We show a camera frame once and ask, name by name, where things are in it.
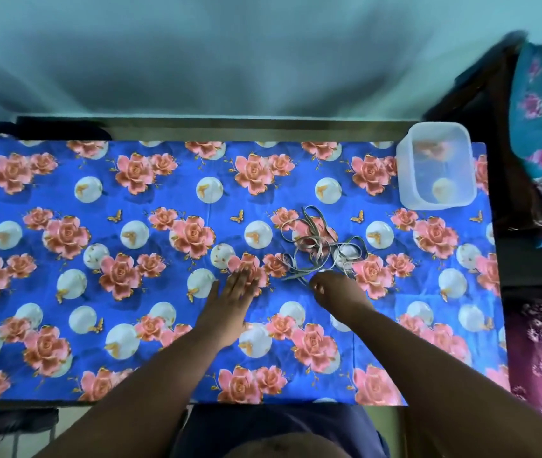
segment hand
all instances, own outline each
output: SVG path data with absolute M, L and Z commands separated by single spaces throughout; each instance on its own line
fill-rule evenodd
M 341 323 L 351 326 L 362 309 L 373 306 L 358 283 L 343 273 L 323 271 L 316 273 L 309 286 L 316 301 Z
M 214 337 L 219 350 L 233 344 L 246 329 L 245 313 L 258 289 L 258 280 L 247 286 L 249 276 L 249 270 L 233 273 L 220 295 L 220 282 L 214 281 L 205 307 L 197 318 L 195 328 Z

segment person's left hand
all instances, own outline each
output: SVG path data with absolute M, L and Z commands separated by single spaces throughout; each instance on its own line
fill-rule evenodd
M 195 328 L 214 337 L 219 344 L 219 350 L 233 344 L 247 329 L 244 323 L 245 313 L 258 289 L 258 280 L 246 286 L 249 276 L 249 270 L 231 274 L 220 295 L 220 282 L 215 281 L 205 307 L 197 318 Z

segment person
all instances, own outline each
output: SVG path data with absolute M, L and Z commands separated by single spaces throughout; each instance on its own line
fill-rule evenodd
M 168 450 L 191 393 L 244 330 L 258 284 L 247 271 L 215 282 L 192 331 L 155 354 L 39 452 L 40 458 L 384 457 L 359 405 L 195 405 Z M 542 457 L 542 415 L 458 359 L 374 310 L 343 274 L 317 273 L 316 301 L 365 343 L 443 453 Z

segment tablecloth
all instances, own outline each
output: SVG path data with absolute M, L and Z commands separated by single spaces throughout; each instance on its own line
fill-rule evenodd
M 362 341 L 282 280 L 307 206 L 328 243 L 366 240 L 345 269 L 379 312 L 507 386 L 485 146 L 473 152 L 475 201 L 414 212 L 391 143 L 1 135 L 0 399 L 101 399 L 195 325 L 214 279 L 247 267 L 248 330 L 192 401 L 404 404 Z

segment person's right arm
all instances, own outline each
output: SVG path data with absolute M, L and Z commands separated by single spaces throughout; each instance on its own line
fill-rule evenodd
M 383 365 L 422 427 L 460 457 L 542 457 L 542 415 L 487 377 L 378 313 L 358 284 L 321 272 L 317 302 Z

